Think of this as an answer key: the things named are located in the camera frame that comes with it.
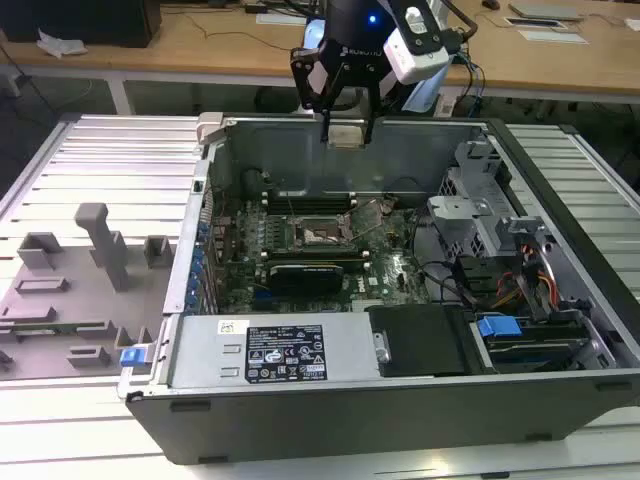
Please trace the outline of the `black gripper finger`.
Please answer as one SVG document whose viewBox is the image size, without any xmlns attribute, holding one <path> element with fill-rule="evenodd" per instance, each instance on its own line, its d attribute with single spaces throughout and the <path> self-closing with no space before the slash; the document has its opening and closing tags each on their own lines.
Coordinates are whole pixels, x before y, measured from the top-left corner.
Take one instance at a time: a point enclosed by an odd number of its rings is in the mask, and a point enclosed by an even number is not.
<svg viewBox="0 0 640 480">
<path fill-rule="evenodd" d="M 363 139 L 365 144 L 369 144 L 376 120 L 383 116 L 397 99 L 398 82 L 391 68 L 370 69 L 366 73 L 368 114 Z"/>
<path fill-rule="evenodd" d="M 322 116 L 320 140 L 327 143 L 331 112 L 346 86 L 350 65 L 324 48 L 295 48 L 291 70 L 302 106 Z"/>
</svg>

